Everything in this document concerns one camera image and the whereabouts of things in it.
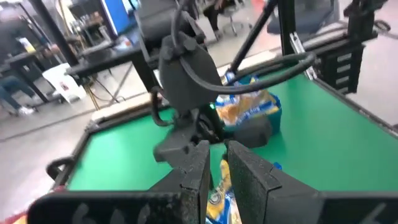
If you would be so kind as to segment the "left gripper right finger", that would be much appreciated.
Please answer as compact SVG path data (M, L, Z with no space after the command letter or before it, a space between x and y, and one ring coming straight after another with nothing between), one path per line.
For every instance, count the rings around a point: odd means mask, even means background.
M243 223L318 223L322 202L314 188L237 141L228 142L228 164Z

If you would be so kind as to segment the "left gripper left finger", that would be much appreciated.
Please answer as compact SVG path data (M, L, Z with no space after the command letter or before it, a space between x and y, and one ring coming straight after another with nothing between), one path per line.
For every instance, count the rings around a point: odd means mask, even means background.
M165 198L149 203L149 223L205 223L210 188L210 143L168 152L165 162L171 167L151 191Z

